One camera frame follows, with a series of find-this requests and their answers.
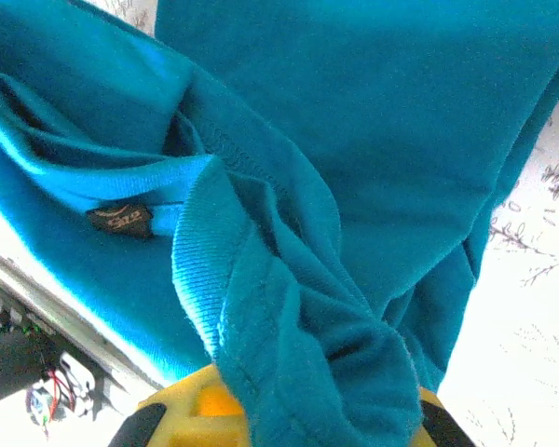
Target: red wire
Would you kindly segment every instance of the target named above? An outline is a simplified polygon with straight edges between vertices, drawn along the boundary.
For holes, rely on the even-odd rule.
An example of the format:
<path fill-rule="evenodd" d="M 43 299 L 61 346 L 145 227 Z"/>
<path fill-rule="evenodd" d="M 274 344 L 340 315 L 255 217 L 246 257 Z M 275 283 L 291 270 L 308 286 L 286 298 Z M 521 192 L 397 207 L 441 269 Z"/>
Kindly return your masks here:
<path fill-rule="evenodd" d="M 56 379 L 56 381 L 58 382 L 59 386 L 63 386 L 64 389 L 66 390 L 66 392 L 68 393 L 69 399 L 70 399 L 70 404 L 71 404 L 71 410 L 74 411 L 75 410 L 75 406 L 76 406 L 76 401 L 75 401 L 75 395 L 72 393 L 71 388 L 68 387 L 68 385 L 66 385 L 60 377 L 58 377 L 56 374 L 54 374 L 54 379 Z"/>
<path fill-rule="evenodd" d="M 56 381 L 56 374 L 53 371 L 50 371 L 48 373 L 48 376 L 51 377 L 52 380 L 54 381 L 54 400 L 52 401 L 52 404 L 49 407 L 49 422 L 51 422 L 54 419 L 54 413 L 56 412 L 56 408 L 60 403 L 61 394 L 56 399 L 56 394 L 58 394 L 58 382 Z"/>

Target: blue fabric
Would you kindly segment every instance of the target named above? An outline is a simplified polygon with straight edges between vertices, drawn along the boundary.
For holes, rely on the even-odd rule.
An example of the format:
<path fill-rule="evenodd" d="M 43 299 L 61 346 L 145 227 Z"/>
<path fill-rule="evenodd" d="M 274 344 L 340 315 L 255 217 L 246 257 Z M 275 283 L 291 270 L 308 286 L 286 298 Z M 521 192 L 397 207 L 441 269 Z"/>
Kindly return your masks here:
<path fill-rule="evenodd" d="M 559 98 L 559 0 L 160 0 L 157 37 L 0 0 L 1 212 L 160 373 L 213 359 L 254 445 L 407 445 Z M 127 203 L 156 237 L 85 216 Z"/>

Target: black plastic part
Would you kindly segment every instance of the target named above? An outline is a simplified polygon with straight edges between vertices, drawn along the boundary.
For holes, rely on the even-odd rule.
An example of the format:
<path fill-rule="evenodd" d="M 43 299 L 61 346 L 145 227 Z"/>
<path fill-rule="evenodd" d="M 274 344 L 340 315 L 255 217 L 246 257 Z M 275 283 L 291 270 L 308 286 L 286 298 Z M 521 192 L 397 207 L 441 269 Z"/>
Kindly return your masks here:
<path fill-rule="evenodd" d="M 0 400 L 31 386 L 51 366 L 52 349 L 41 334 L 0 334 Z"/>
<path fill-rule="evenodd" d="M 152 403 L 129 416 L 110 442 L 109 447 L 147 447 L 166 413 L 166 405 Z"/>
<path fill-rule="evenodd" d="M 20 321 L 14 321 L 12 315 L 19 315 Z M 62 352 L 66 351 L 93 374 L 95 389 L 89 392 L 89 396 L 93 399 L 92 413 L 93 420 L 95 420 L 98 411 L 103 406 L 103 379 L 105 376 L 103 369 L 87 354 L 73 345 L 67 338 L 54 331 L 45 321 L 31 312 L 30 309 L 19 301 L 16 295 L 0 287 L 0 331 L 5 332 L 11 328 L 16 328 L 16 331 L 25 330 L 27 332 L 34 332 L 34 336 L 39 336 L 39 334 L 41 334 L 41 336 L 44 337 L 43 343 L 39 346 L 48 346 L 48 350 L 43 352 L 46 366 L 42 371 L 43 373 L 46 370 L 59 368 L 60 355 Z M 41 373 L 37 373 L 37 369 L 33 369 L 33 373 L 36 373 L 35 379 L 33 380 L 34 383 L 41 377 Z"/>
<path fill-rule="evenodd" d="M 443 408 L 422 401 L 423 427 L 439 447 L 475 447 L 454 418 Z"/>

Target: floral pattern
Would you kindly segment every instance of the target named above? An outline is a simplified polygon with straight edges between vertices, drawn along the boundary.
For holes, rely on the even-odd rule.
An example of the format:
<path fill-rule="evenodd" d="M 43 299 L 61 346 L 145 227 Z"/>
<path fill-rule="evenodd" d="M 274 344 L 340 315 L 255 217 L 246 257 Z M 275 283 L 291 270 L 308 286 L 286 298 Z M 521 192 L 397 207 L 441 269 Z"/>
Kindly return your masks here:
<path fill-rule="evenodd" d="M 87 0 L 146 34 L 154 35 L 157 0 Z"/>
<path fill-rule="evenodd" d="M 559 103 L 489 236 L 440 395 L 478 446 L 559 446 Z"/>

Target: black label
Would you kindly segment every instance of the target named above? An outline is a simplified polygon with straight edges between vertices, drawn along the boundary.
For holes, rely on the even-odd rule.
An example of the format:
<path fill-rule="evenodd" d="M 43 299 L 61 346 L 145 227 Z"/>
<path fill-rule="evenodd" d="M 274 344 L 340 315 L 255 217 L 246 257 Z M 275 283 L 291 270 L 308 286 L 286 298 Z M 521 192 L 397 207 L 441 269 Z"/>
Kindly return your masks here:
<path fill-rule="evenodd" d="M 145 205 L 125 205 L 117 208 L 98 208 L 87 211 L 89 221 L 98 230 L 114 235 L 147 239 L 153 236 L 153 216 Z"/>

